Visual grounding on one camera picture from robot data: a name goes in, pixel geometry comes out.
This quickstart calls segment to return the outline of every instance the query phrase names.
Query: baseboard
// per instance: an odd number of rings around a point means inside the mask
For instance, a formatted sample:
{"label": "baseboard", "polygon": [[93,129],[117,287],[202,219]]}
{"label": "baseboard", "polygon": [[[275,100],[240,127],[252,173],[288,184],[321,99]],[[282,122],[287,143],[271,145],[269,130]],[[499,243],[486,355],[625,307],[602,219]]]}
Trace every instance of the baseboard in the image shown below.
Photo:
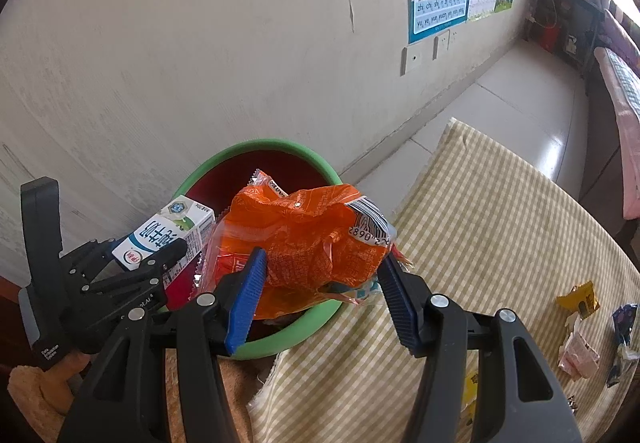
{"label": "baseboard", "polygon": [[441,113],[444,108],[459,97],[467,87],[486,73],[489,68],[504,56],[504,54],[509,51],[518,40],[520,40],[520,37],[514,38],[512,41],[507,42],[505,45],[494,50],[489,58],[477,68],[429,100],[429,102],[418,109],[418,111],[400,127],[388,136],[384,137],[378,144],[367,150],[367,152],[362,156],[354,160],[344,171],[341,172],[340,179],[345,183],[353,185],[364,178],[364,176],[369,174],[369,172],[398,150],[405,141],[424,127],[428,121]]}

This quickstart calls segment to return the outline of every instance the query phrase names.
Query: yellow checkered cloth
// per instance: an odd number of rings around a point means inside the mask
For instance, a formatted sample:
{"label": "yellow checkered cloth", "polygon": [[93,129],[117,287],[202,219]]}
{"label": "yellow checkered cloth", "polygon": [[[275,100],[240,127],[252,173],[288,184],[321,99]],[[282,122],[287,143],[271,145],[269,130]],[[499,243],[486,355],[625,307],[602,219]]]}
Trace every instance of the yellow checkered cloth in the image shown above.
{"label": "yellow checkered cloth", "polygon": [[[396,227],[398,247],[434,293],[469,311],[518,314],[567,396],[575,394],[585,442],[597,441],[633,376],[605,386],[615,352],[610,314],[640,300],[640,274],[597,222],[524,160],[452,120]],[[601,356],[600,370],[574,383],[557,367],[568,313],[554,299],[587,280],[601,308],[582,333]],[[636,327],[633,347],[639,339]],[[467,370],[475,365],[470,352]],[[423,366],[399,344],[386,307],[345,305],[277,358],[249,407],[255,442],[400,441]]]}

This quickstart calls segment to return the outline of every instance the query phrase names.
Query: plastic wrapper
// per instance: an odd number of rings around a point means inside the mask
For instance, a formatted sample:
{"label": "plastic wrapper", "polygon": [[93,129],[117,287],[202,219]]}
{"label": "plastic wrapper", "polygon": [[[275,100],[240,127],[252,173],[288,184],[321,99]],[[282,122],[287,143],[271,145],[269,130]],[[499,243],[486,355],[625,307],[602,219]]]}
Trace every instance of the plastic wrapper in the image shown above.
{"label": "plastic wrapper", "polygon": [[204,271],[204,261],[205,261],[206,253],[207,253],[207,247],[205,246],[204,249],[196,257],[196,269],[193,272],[193,290],[191,292],[190,299],[194,298],[195,296],[201,293],[200,279],[202,279],[202,272]]}
{"label": "plastic wrapper", "polygon": [[625,304],[620,306],[611,315],[616,330],[616,358],[607,377],[607,387],[620,383],[620,379],[633,368],[640,359],[637,351],[631,349],[631,330],[636,321],[638,304]]}
{"label": "plastic wrapper", "polygon": [[556,297],[556,304],[572,313],[577,311],[583,319],[600,309],[591,280],[581,286],[574,286],[567,295]]}
{"label": "plastic wrapper", "polygon": [[591,347],[580,334],[582,318],[575,312],[567,318],[565,326],[569,336],[564,345],[560,346],[558,367],[566,372],[574,381],[580,378],[591,378],[598,372],[600,355]]}
{"label": "plastic wrapper", "polygon": [[414,263],[409,261],[409,259],[404,256],[404,253],[402,253],[398,249],[398,246],[391,245],[391,253],[396,256],[396,260],[398,261],[398,264],[400,264],[402,271],[405,271],[407,273],[415,273]]}
{"label": "plastic wrapper", "polygon": [[566,402],[569,404],[569,409],[571,409],[571,413],[575,416],[575,413],[578,410],[578,404],[575,401],[575,394],[573,396],[569,396],[566,399]]}
{"label": "plastic wrapper", "polygon": [[470,426],[474,422],[476,399],[478,399],[478,371],[472,371],[465,376],[465,387],[462,391],[460,419],[465,426]]}
{"label": "plastic wrapper", "polygon": [[351,185],[288,195],[257,170],[213,230],[197,292],[244,267],[254,246],[267,251],[267,281],[256,319],[302,311],[328,298],[361,303],[380,295],[375,272],[396,230]]}

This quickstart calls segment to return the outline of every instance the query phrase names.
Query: blue wrapper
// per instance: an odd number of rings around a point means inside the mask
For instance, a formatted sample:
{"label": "blue wrapper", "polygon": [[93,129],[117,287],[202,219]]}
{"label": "blue wrapper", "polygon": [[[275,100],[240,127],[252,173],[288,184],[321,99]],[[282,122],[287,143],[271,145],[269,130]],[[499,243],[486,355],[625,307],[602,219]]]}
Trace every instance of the blue wrapper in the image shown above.
{"label": "blue wrapper", "polygon": [[620,379],[640,359],[640,355],[631,349],[631,331],[636,321],[638,304],[625,304],[620,306],[611,315],[614,329],[616,330],[616,358],[607,377],[607,387],[620,383]]}

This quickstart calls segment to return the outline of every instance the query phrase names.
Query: milk carton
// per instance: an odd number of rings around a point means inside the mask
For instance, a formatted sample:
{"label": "milk carton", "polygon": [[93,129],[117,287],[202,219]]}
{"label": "milk carton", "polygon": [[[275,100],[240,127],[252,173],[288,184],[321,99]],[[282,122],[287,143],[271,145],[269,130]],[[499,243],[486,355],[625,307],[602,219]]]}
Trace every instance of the milk carton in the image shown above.
{"label": "milk carton", "polygon": [[138,269],[146,259],[172,240],[187,241],[187,254],[163,276],[164,287],[202,251],[213,228],[214,213],[211,208],[188,197],[179,196],[163,207],[144,225],[132,232],[111,252],[126,268]]}

